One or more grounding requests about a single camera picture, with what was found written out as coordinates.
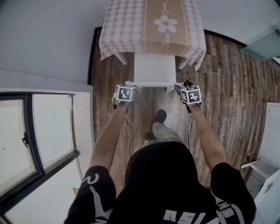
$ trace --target window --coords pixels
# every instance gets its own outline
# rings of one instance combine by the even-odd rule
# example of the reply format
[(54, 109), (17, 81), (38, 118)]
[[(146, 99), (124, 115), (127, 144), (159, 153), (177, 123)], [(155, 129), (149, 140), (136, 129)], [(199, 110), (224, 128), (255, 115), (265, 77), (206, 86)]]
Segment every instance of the window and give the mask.
[(79, 156), (72, 99), (0, 95), (0, 216)]

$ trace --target cable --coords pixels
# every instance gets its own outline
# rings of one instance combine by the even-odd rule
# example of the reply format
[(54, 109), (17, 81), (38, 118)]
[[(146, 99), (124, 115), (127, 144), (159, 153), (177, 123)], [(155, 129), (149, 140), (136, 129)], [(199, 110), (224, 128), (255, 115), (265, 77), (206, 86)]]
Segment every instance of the cable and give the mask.
[(256, 178), (258, 181), (260, 181), (256, 176), (254, 176), (253, 174), (250, 174), (251, 176), (253, 176), (254, 178)]
[(133, 139), (134, 139), (134, 131), (133, 131), (133, 128), (130, 126), (130, 124), (128, 123), (128, 121), (127, 121), (127, 119), (125, 118), (125, 117), (123, 117), (124, 119), (125, 119), (125, 121), (126, 121), (126, 124), (128, 125), (128, 127), (131, 129), (131, 131), (132, 131), (132, 136), (131, 136), (131, 140), (130, 140), (130, 144), (129, 144), (129, 151), (128, 151), (128, 153), (129, 153), (129, 157), (130, 157), (130, 147), (131, 147), (131, 143), (132, 143), (132, 141), (133, 141)]
[(193, 116), (192, 116), (191, 124), (190, 124), (190, 126), (189, 126), (188, 146), (189, 146), (189, 139), (190, 139), (190, 136), (191, 136), (192, 126), (193, 126)]
[(255, 187), (262, 187), (262, 185), (254, 186), (254, 187), (249, 191), (249, 193), (250, 193)]

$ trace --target wooden floor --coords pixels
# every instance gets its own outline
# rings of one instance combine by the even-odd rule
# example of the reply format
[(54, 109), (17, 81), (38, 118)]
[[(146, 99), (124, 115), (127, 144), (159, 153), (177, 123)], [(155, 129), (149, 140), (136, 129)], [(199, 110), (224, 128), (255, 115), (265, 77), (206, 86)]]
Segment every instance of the wooden floor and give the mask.
[[(96, 41), (91, 84), (94, 86), (94, 134), (97, 139), (114, 113), (111, 100), (117, 84), (133, 81), (134, 54), (125, 53), (128, 65), (124, 66), (111, 56), (100, 61)], [(263, 62), (240, 53), (240, 46), (227, 40), (205, 35), (207, 52), (200, 69), (194, 66), (176, 70), (177, 82), (186, 79), (199, 85), (202, 91), (202, 111), (224, 144), (230, 164), (239, 169), (247, 159), (256, 159), (262, 140), (266, 102), (280, 102), (280, 66), (273, 61)], [(182, 58), (176, 57), (176, 67)], [(131, 151), (143, 143), (157, 110), (167, 112), (165, 125), (172, 128), (188, 144), (190, 116), (175, 91), (165, 88), (143, 88), (136, 93), (134, 104), (129, 106), (128, 121), (133, 125), (135, 138)], [(122, 127), (119, 144), (110, 174), (117, 193), (124, 186), (126, 165), (129, 159), (131, 131)], [(190, 151), (194, 157), (199, 181), (210, 183), (210, 172), (203, 158), (196, 125), (192, 127)]]

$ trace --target pants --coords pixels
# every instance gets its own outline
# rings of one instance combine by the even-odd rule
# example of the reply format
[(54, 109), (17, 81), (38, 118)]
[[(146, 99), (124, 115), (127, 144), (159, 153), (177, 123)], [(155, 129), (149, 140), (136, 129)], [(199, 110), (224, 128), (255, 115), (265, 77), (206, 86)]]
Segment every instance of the pants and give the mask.
[(159, 122), (153, 123), (153, 132), (157, 139), (145, 140), (144, 145), (141, 145), (139, 148), (135, 149), (133, 153), (137, 152), (139, 149), (147, 145), (151, 145), (159, 142), (181, 142), (185, 144), (175, 131), (166, 127), (162, 123)]

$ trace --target shoe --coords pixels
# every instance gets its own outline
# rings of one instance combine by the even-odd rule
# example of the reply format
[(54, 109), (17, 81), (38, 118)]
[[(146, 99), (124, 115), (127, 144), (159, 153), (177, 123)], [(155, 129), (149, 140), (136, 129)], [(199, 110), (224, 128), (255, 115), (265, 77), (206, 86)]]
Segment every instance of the shoe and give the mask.
[(153, 123), (159, 122), (163, 124), (166, 117), (167, 117), (166, 112), (164, 110), (159, 110), (154, 117)]
[(156, 140), (157, 138), (152, 132), (148, 131), (148, 132), (146, 132), (144, 139), (151, 141), (151, 140)]

